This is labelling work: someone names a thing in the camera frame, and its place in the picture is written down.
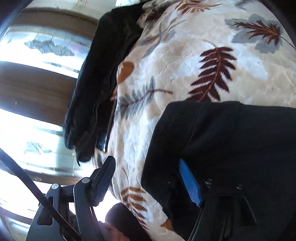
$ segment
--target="leaf stem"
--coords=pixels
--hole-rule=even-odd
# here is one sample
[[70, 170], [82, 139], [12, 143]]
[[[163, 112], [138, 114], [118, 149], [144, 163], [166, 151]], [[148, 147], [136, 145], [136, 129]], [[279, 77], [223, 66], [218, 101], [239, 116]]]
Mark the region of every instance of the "leaf stem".
[[292, 44], [290, 44], [285, 38], [283, 38], [282, 36], [280, 36], [280, 38], [282, 38], [283, 40], [285, 40], [289, 45], [291, 45], [292, 46], [292, 48], [293, 49], [295, 49], [296, 50], [296, 48], [292, 45]]

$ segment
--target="black cable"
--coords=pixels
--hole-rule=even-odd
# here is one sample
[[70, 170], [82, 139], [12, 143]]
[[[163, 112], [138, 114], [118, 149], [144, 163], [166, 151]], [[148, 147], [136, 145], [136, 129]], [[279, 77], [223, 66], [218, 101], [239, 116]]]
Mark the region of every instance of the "black cable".
[[80, 234], [78, 234], [70, 224], [56, 211], [52, 204], [47, 200], [44, 194], [39, 190], [31, 178], [25, 171], [0, 148], [0, 160], [5, 164], [34, 194], [40, 204], [45, 207], [50, 215], [58, 222], [60, 227], [65, 229], [76, 241], [81, 241]]

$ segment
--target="screw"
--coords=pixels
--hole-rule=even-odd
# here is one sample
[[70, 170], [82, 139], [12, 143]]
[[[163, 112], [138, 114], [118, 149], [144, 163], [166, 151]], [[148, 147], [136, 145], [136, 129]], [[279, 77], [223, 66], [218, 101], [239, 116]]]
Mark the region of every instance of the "screw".
[[57, 184], [57, 183], [54, 183], [54, 184], [52, 184], [52, 189], [57, 189], [59, 187], [59, 184]]
[[210, 178], [208, 178], [208, 179], [205, 181], [205, 183], [211, 185], [211, 184], [213, 183], [213, 180], [210, 179]]
[[90, 179], [88, 177], [85, 177], [82, 179], [82, 183], [86, 184], [89, 183]]

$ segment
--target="leaf-patterned blanket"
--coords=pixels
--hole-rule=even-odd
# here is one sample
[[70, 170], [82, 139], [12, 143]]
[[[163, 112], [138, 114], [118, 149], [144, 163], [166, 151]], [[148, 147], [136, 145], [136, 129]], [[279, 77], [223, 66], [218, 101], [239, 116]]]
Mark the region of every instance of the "leaf-patterned blanket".
[[173, 101], [296, 107], [296, 49], [256, 0], [163, 1], [141, 16], [141, 38], [118, 68], [107, 155], [116, 198], [152, 240], [182, 240], [141, 187], [153, 130]]

